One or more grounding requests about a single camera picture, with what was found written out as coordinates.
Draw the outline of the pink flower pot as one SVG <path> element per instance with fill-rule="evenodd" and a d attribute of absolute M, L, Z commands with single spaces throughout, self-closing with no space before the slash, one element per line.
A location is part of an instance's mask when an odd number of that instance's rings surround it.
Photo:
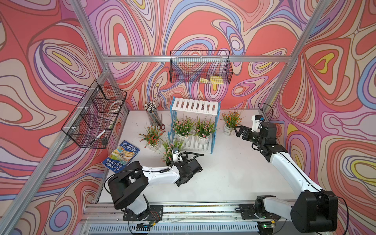
<path fill-rule="evenodd" d="M 195 136 L 200 145 L 206 145 L 209 142 L 210 136 L 215 133 L 215 122 L 212 120 L 197 120 L 195 124 Z"/>
<path fill-rule="evenodd" d="M 162 142 L 163 145 L 163 157 L 162 161 L 165 163 L 166 166 L 169 166 L 173 160 L 173 152 L 172 149 L 177 147 L 178 151 L 180 151 L 183 147 L 184 142 L 180 140 L 174 140 L 173 143 L 169 141 Z"/>
<path fill-rule="evenodd" d="M 194 121 L 191 117 L 185 116 L 182 119 L 177 119 L 173 122 L 172 129 L 177 135 L 177 140 L 182 143 L 187 143 L 190 136 L 193 134 Z"/>

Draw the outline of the pink flower pot front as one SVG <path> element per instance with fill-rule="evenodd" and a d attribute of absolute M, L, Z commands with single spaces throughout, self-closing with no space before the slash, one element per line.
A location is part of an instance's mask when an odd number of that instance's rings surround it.
<path fill-rule="evenodd" d="M 190 136 L 193 134 L 194 121 L 191 117 L 185 116 L 182 119 L 177 119 L 173 122 L 172 129 L 177 135 L 177 140 L 182 143 L 187 143 Z"/>

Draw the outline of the blue white slatted rack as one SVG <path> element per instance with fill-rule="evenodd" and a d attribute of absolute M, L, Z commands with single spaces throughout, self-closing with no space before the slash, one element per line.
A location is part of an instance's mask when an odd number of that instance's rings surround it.
<path fill-rule="evenodd" d="M 205 151 L 212 154 L 214 151 L 216 131 L 220 118 L 220 108 L 220 102 L 174 97 L 169 107 L 171 125 L 170 130 L 167 132 L 168 140 L 170 142 L 177 139 L 181 140 L 182 137 L 176 134 L 177 128 L 175 127 L 175 123 L 182 123 L 187 119 L 191 119 L 193 127 L 188 135 L 183 136 L 185 138 L 183 148 Z M 205 138 L 202 138 L 201 135 L 197 134 L 198 122 L 203 122 L 209 126 L 212 126 L 214 131 Z"/>

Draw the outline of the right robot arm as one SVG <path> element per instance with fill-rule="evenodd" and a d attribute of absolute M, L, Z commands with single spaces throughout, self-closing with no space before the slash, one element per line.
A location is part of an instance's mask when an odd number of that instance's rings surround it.
<path fill-rule="evenodd" d="M 338 198 L 325 191 L 293 161 L 284 146 L 277 142 L 277 127 L 262 115 L 252 116 L 252 127 L 235 127 L 237 137 L 252 143 L 285 178 L 297 199 L 294 204 L 273 195 L 258 196 L 254 204 L 256 216 L 275 214 L 293 223 L 301 233 L 332 232 L 337 229 Z"/>

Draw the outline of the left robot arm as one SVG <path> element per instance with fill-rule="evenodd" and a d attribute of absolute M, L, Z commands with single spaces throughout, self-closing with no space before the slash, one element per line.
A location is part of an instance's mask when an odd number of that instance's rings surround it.
<path fill-rule="evenodd" d="M 173 163 L 169 167 L 146 167 L 133 162 L 111 176 L 107 185 L 115 209 L 129 209 L 140 215 L 148 210 L 148 202 L 143 196 L 147 187 L 160 184 L 175 184 L 179 187 L 202 170 L 196 159 Z"/>

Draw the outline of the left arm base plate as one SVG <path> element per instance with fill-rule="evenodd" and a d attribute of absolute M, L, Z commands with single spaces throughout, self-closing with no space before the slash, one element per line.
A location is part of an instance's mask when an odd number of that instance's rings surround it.
<path fill-rule="evenodd" d="M 123 214 L 123 221 L 160 221 L 163 219 L 163 205 L 151 205 L 147 210 L 139 215 L 134 214 L 129 209 Z"/>

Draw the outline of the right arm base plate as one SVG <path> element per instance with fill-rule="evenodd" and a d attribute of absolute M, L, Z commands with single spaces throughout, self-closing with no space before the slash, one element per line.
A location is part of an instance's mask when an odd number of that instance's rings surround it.
<path fill-rule="evenodd" d="M 278 221 L 279 219 L 281 219 L 281 217 L 276 214 L 265 211 L 258 211 L 255 204 L 239 204 L 239 206 L 235 208 L 235 211 L 241 214 L 241 218 L 243 220 L 266 219 Z"/>

